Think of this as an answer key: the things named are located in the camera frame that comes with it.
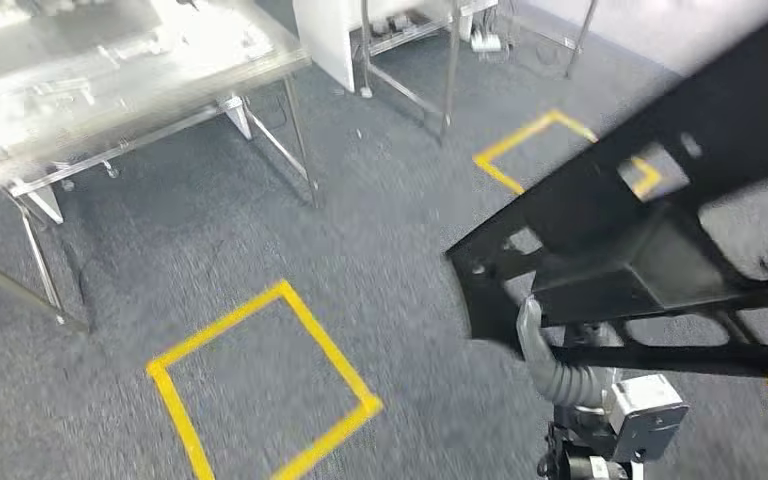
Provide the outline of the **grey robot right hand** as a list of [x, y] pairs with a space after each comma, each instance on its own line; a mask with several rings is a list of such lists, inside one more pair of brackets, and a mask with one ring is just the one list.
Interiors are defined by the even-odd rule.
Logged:
[[527, 369], [537, 389], [545, 389], [551, 383], [557, 362], [551, 348], [541, 333], [542, 310], [538, 301], [527, 297], [517, 318], [517, 334]]

